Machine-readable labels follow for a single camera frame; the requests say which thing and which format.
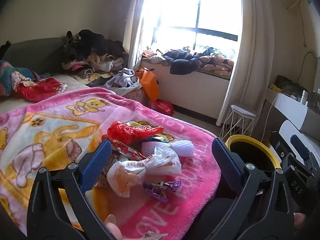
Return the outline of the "person's left hand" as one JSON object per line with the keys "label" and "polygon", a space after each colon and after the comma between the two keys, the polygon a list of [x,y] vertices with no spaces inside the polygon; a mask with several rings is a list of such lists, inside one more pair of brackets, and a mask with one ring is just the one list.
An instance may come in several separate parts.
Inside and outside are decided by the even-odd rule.
{"label": "person's left hand", "polygon": [[108,228],[108,230],[114,235],[116,239],[121,239],[121,240],[159,240],[163,239],[164,237],[167,237],[167,233],[161,233],[161,234],[155,234],[152,231],[147,231],[144,233],[142,237],[139,238],[126,238],[123,236],[121,233],[120,228],[117,227],[116,225],[117,220],[116,217],[113,214],[110,214],[107,216],[107,218],[104,221],[105,226]]}

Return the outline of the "person's right hand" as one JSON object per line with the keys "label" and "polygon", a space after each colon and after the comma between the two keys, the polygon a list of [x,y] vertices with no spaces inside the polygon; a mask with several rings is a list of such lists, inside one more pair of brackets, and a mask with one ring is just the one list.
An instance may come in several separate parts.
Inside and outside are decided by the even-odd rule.
{"label": "person's right hand", "polygon": [[293,216],[294,216],[295,229],[296,230],[301,229],[304,226],[304,224],[305,224],[305,222],[306,222],[306,220],[308,218],[307,215],[305,215],[303,213],[295,212],[293,214]]}

